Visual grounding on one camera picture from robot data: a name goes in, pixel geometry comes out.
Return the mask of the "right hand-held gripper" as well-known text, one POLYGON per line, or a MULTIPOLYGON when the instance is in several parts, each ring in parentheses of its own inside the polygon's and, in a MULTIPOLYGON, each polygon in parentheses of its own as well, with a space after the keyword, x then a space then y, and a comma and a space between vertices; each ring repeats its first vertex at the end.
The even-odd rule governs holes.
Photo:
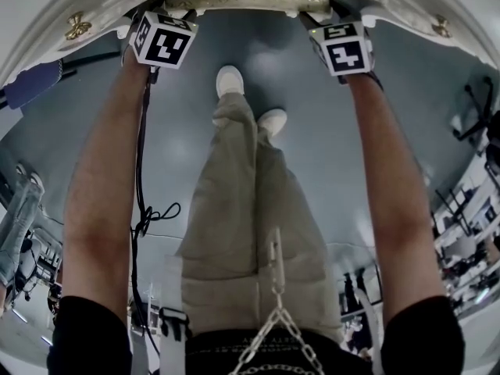
POLYGON ((369 73, 373 69, 373 45, 361 21, 354 21, 347 5, 329 0, 338 24, 323 26, 325 12, 298 13, 316 54, 333 77, 369 73))

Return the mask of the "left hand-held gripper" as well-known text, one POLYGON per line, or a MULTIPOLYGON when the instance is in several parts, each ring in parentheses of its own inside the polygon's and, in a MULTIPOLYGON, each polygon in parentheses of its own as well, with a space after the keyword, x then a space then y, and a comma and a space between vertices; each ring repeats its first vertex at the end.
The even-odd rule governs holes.
POLYGON ((129 45, 140 64, 179 69, 198 32, 198 14, 190 9, 182 19, 158 12, 143 14, 129 45))

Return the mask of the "white ornate table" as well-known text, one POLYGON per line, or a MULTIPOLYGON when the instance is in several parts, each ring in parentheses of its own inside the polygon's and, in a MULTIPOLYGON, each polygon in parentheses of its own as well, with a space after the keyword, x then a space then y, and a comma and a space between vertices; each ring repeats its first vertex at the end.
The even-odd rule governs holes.
MULTIPOLYGON (((125 15, 147 0, 0 0, 0 88, 34 66, 61 59, 111 31, 127 35, 125 15), (92 28, 65 39, 67 19, 83 11, 92 28)), ((434 43, 457 47, 500 70, 500 0, 369 0, 362 21, 393 23, 434 43), (436 14, 448 19, 451 39, 431 29, 436 14)))

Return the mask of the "person's right forearm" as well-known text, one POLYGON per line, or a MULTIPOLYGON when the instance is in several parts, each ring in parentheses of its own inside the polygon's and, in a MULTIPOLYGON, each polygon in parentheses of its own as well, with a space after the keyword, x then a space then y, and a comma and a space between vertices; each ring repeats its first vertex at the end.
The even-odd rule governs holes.
POLYGON ((347 78, 362 141, 366 186, 388 318, 445 293, 420 168, 380 86, 347 78))

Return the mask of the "person's left forearm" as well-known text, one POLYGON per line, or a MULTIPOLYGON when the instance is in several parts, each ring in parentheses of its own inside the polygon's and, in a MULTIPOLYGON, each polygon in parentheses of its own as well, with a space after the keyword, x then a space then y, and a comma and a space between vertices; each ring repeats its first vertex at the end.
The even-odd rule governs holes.
POLYGON ((141 100, 149 68, 127 50, 85 142, 64 214, 62 292, 127 315, 130 223, 141 100))

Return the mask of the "person's white left shoe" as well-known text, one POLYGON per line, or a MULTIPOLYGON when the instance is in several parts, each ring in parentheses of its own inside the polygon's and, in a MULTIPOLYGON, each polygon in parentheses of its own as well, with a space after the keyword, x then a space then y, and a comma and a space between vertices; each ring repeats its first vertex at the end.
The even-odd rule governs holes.
POLYGON ((219 98, 230 93, 245 93, 243 77, 235 66, 226 65, 219 70, 216 76, 216 93, 219 98))

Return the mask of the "person's white shoe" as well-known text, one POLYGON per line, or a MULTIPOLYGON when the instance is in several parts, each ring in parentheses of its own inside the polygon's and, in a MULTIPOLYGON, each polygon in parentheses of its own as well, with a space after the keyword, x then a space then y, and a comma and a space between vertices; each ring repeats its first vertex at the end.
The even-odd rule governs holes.
POLYGON ((283 109, 275 108, 263 113, 258 118, 257 125, 266 132, 268 138, 272 138, 281 132, 287 120, 287 113, 283 109))
POLYGON ((216 76, 216 93, 219 98, 230 93, 245 93, 243 77, 235 66, 226 65, 219 70, 216 76))

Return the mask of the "person's white right shoe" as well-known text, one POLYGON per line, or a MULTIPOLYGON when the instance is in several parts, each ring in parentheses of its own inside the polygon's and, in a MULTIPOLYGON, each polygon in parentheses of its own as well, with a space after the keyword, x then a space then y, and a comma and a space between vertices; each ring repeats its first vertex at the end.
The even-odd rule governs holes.
POLYGON ((283 109, 275 108, 263 113, 258 118, 257 125, 266 132, 268 138, 272 138, 281 132, 287 120, 287 113, 283 109))

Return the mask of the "blue chair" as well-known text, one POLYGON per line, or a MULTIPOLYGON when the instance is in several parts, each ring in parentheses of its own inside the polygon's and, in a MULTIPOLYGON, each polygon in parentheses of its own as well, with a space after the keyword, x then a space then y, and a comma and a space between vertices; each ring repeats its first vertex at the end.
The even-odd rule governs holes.
POLYGON ((107 52, 69 62, 59 59, 24 70, 0 90, 0 110, 6 107, 22 108, 61 80, 76 75, 79 68, 116 57, 120 57, 120 52, 107 52))

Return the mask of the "person's beige trousers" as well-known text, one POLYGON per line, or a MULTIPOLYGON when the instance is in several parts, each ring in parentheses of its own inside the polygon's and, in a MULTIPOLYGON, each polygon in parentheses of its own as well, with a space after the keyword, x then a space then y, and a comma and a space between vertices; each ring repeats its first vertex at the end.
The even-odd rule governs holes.
POLYGON ((327 246, 284 153, 245 97, 224 95, 180 246, 181 299, 193 334, 257 330, 276 305, 269 244, 280 236, 284 307, 303 330, 340 342, 327 246))

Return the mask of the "black office chair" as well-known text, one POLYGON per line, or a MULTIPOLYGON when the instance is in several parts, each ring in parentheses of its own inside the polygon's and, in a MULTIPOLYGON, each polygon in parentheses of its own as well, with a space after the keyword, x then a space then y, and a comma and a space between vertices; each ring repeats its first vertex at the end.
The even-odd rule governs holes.
POLYGON ((485 155, 487 163, 490 166, 496 165, 500 167, 500 110, 492 111, 493 90, 494 86, 492 79, 489 76, 483 78, 483 82, 488 86, 486 102, 483 106, 477 101, 469 84, 464 86, 464 91, 469 95, 475 110, 477 111, 477 122, 467 131, 460 133, 453 129, 452 134, 458 141, 471 139, 477 132, 486 130, 487 146, 485 155))

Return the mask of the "office desks with monitors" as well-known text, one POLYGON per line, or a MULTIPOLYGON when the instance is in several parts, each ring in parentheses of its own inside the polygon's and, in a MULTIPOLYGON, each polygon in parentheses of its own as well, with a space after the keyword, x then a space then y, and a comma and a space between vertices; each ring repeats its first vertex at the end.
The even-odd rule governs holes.
POLYGON ((454 187, 435 191, 434 246, 458 318, 500 297, 500 172, 474 158, 454 187))

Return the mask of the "person's black shirt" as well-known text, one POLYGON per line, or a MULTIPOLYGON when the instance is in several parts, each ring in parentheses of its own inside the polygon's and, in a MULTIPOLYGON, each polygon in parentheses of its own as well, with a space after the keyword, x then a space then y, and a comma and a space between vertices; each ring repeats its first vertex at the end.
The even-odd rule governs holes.
MULTIPOLYGON (((185 352, 175 352, 185 375, 230 375, 241 353, 256 335, 253 330, 223 330, 192 337, 185 352)), ((302 338, 316 353, 325 375, 373 375, 371 363, 346 352, 331 339, 303 330, 302 338)), ((445 297, 411 305, 385 328, 381 349, 384 375, 461 375, 465 342, 445 297)), ((106 307, 78 297, 60 302, 49 375, 131 375, 132 352, 126 326, 106 307)), ((268 333, 240 374, 319 375, 301 346, 285 329, 268 333)))

